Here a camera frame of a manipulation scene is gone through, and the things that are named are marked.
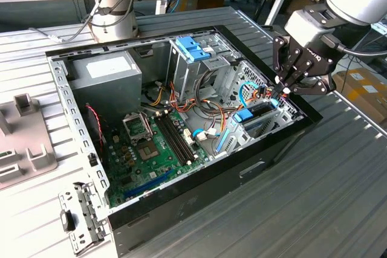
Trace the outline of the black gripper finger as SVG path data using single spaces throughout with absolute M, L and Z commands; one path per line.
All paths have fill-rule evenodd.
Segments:
M 318 77 L 314 83 L 304 83 L 303 79 Z M 336 86 L 328 74 L 319 71 L 313 60 L 288 60 L 284 64 L 284 92 L 296 95 L 325 95 Z
M 273 40 L 273 69 L 277 91 L 291 91 L 301 75 L 299 70 L 302 47 L 290 36 L 276 36 Z

